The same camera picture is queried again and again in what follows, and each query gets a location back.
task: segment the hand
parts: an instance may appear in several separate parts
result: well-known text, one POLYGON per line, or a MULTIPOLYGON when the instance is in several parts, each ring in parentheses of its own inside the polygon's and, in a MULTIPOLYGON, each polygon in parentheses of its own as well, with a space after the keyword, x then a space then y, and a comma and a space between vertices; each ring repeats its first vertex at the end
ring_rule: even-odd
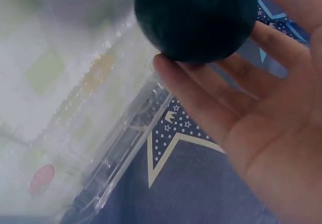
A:
POLYGON ((274 0, 310 35, 310 49, 259 22, 251 39, 289 70, 279 79, 237 54, 209 65, 163 55, 154 65, 190 116, 225 150, 234 169, 281 219, 322 223, 322 0, 274 0))

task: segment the blue fabric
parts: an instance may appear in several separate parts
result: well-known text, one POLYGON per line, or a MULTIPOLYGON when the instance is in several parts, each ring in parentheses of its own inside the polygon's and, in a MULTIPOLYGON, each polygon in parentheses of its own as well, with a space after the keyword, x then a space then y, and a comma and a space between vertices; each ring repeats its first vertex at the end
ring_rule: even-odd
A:
MULTIPOLYGON (((309 35, 271 0, 259 0, 258 20, 299 42, 309 42, 309 35)), ((278 77, 287 75, 286 69, 251 41, 238 52, 252 64, 278 77)), ((94 219, 93 224, 96 223, 279 222, 238 178, 225 155, 215 150, 215 143, 209 136, 173 99, 105 208, 94 219), (210 147, 203 146, 204 143, 209 143, 210 147), (154 181, 150 180, 152 176, 156 176, 154 181)))

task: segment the dark green ball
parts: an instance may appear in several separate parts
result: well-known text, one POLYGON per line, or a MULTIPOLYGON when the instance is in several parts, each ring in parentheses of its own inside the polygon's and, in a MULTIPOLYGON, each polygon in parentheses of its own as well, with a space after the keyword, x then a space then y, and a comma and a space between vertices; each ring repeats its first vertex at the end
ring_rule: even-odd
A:
POLYGON ((227 58, 246 41, 257 0, 135 0, 148 40, 172 60, 203 64, 227 58))

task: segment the clear plastic container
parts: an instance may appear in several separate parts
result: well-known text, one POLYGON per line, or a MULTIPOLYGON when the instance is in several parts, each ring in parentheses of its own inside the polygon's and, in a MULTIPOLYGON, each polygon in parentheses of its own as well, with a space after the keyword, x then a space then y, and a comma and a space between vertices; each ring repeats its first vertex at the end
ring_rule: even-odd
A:
POLYGON ((133 0, 0 3, 0 223, 87 223, 171 98, 156 51, 133 0))

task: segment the white star outline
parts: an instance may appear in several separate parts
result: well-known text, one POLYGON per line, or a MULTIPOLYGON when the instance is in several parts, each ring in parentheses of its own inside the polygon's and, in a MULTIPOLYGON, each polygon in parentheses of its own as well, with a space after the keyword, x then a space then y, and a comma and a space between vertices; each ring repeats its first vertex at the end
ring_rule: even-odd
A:
POLYGON ((165 125, 165 131, 169 132, 169 130, 171 129, 170 125, 165 125))
POLYGON ((183 142, 189 142, 196 145, 208 147, 215 151, 225 154, 223 149, 219 145, 215 144, 214 142, 177 132, 175 136, 172 138, 171 142, 169 143, 169 146, 167 147, 167 149, 165 150, 161 158, 160 159, 158 157, 153 158, 153 134, 150 133, 150 135, 147 138, 147 169, 148 169, 149 188, 154 183, 155 179, 159 175, 160 171, 162 170, 163 166, 167 162, 169 156, 171 155, 171 153, 173 152, 173 150, 175 149, 176 145, 180 140, 182 140, 183 142), (155 166, 155 168, 153 168, 153 161, 157 162, 157 165, 155 166))

